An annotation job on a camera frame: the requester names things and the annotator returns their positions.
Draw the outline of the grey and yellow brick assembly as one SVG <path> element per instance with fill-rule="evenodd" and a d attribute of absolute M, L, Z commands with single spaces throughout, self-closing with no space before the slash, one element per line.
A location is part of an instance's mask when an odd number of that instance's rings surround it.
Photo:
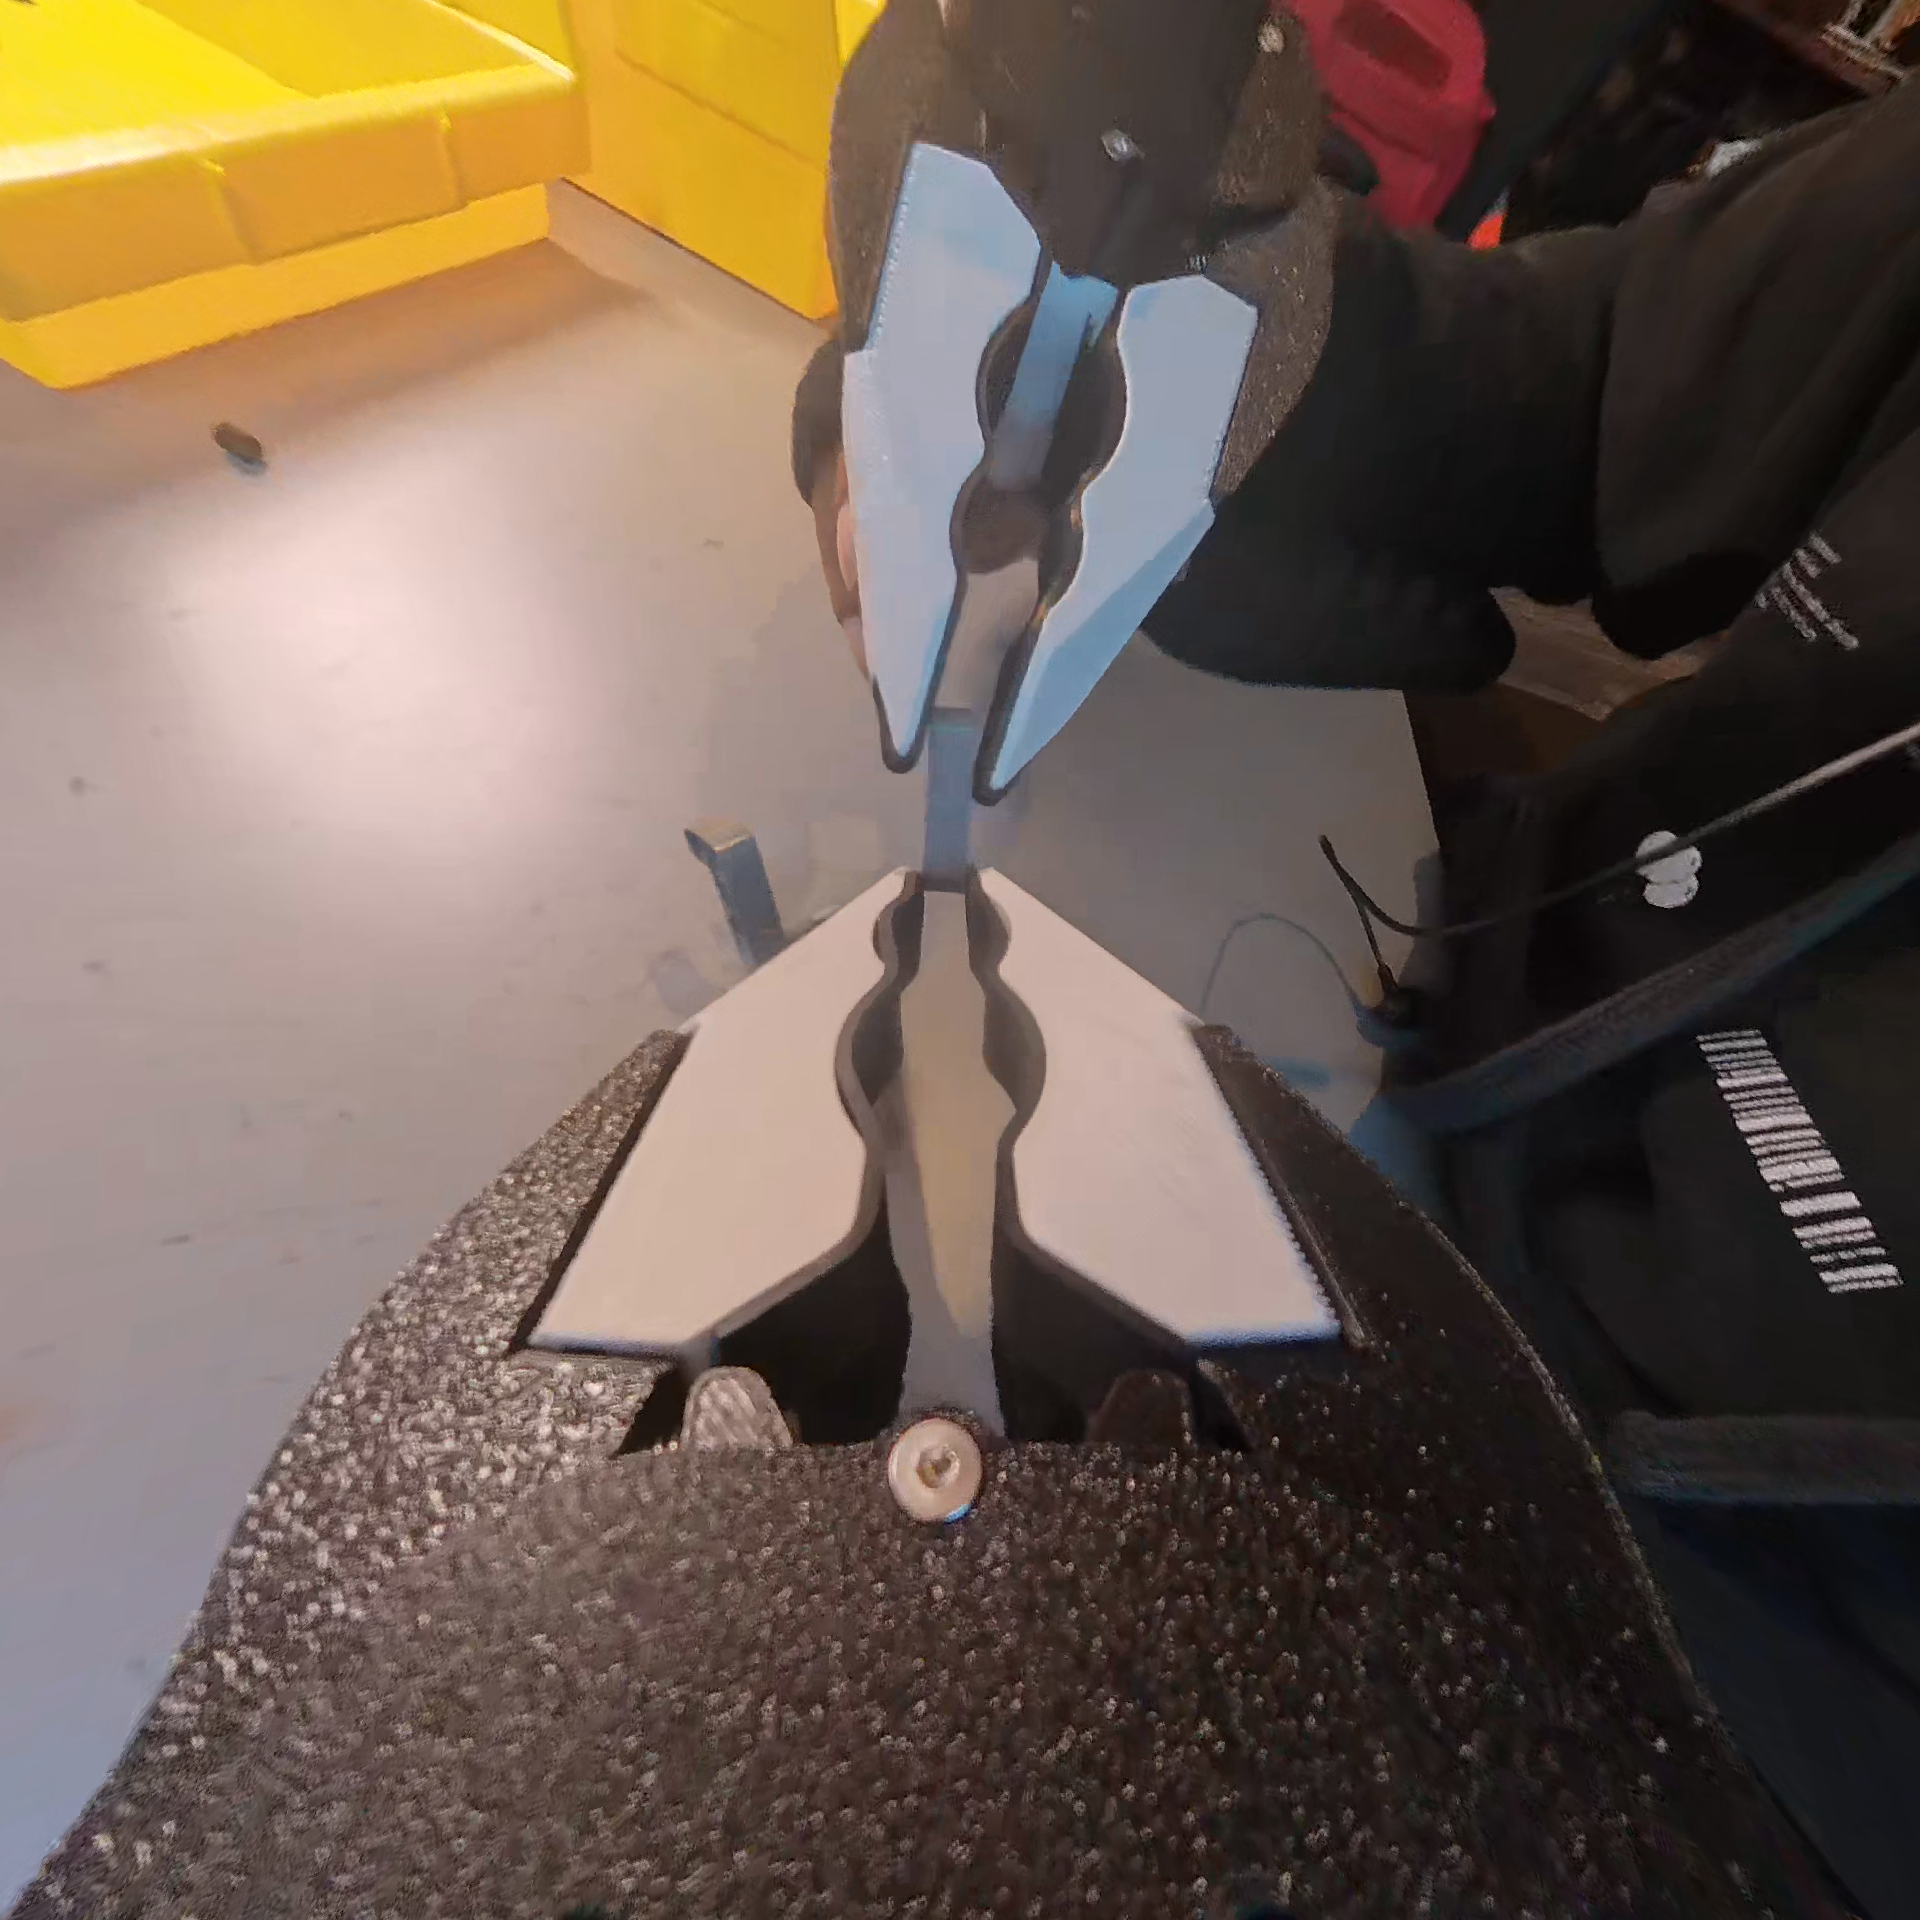
<path fill-rule="evenodd" d="M 789 930 L 766 868 L 758 837 L 738 820 L 703 818 L 684 829 L 723 908 L 727 932 L 749 973 L 778 959 Z"/>

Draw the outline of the yellow plastic parts bin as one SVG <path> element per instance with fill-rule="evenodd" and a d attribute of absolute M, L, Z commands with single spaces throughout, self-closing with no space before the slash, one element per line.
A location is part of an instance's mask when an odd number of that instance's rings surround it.
<path fill-rule="evenodd" d="M 53 390 L 546 238 L 555 3 L 3 4 L 3 353 Z"/>

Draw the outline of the grey desk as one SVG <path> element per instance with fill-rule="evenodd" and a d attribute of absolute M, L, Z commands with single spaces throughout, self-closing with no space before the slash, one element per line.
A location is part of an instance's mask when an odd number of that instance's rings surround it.
<path fill-rule="evenodd" d="M 738 977 L 685 826 L 789 923 L 919 855 L 789 478 L 814 341 L 613 222 L 4 375 L 4 1897 L 358 1314 Z"/>

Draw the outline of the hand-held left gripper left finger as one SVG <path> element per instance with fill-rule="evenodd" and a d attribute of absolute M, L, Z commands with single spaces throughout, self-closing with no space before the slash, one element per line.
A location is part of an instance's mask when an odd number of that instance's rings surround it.
<path fill-rule="evenodd" d="M 540 1354 L 717 1358 L 874 1235 L 922 963 L 894 870 L 675 1036 L 527 1324 Z"/>

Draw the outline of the person's right forearm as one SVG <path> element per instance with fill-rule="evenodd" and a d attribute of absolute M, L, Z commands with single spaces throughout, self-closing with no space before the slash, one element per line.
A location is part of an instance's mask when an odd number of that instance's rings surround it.
<path fill-rule="evenodd" d="M 1916 82 L 1474 252 L 1342 213 L 1312 380 L 1142 617 L 1227 681 L 1472 690 L 1498 593 L 1660 657 L 1916 438 Z"/>

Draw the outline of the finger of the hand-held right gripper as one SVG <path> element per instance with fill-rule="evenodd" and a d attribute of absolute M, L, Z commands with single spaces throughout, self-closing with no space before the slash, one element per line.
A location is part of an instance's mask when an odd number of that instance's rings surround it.
<path fill-rule="evenodd" d="M 992 167 L 912 141 L 844 373 L 861 636 L 894 773 L 922 758 L 967 594 L 962 519 L 996 433 L 986 375 L 1023 354 L 1047 287 L 1040 241 Z"/>
<path fill-rule="evenodd" d="M 1059 415 L 1062 515 L 975 751 L 996 803 L 1082 711 L 1214 521 L 1258 308 L 1207 276 L 1138 284 L 1095 329 Z"/>

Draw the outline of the grey angled brick beam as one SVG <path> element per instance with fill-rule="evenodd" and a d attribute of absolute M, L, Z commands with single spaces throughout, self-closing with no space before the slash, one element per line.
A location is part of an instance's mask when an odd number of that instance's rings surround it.
<path fill-rule="evenodd" d="M 1103 278 L 1072 276 L 1048 258 L 1042 269 L 983 465 L 962 489 L 954 525 L 958 582 L 927 711 L 922 857 L 924 879 L 951 891 L 967 884 L 975 763 L 1040 596 L 1026 565 L 1040 553 L 1048 515 L 1042 473 L 1072 378 L 1115 305 Z"/>

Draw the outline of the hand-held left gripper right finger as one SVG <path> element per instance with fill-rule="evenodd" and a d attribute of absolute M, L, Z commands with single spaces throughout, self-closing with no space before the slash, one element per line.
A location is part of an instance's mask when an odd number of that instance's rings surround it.
<path fill-rule="evenodd" d="M 983 1059 L 1012 1105 L 1012 1253 L 1194 1355 L 1331 1342 L 1327 1286 L 1162 988 L 998 870 L 967 889 Z"/>

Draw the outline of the red plastic canister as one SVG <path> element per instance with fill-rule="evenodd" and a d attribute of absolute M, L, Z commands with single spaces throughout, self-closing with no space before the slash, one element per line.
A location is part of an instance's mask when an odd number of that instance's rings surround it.
<path fill-rule="evenodd" d="M 1291 3 L 1334 129 L 1376 167 L 1372 203 L 1428 229 L 1494 122 L 1485 35 L 1467 3 Z"/>

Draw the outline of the person's black hoodie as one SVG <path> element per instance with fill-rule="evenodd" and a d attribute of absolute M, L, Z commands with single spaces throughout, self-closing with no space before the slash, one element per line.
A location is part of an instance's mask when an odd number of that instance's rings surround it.
<path fill-rule="evenodd" d="M 1916 436 L 1709 661 L 1450 796 L 1403 1114 L 1731 1733 L 1916 1915 Z"/>

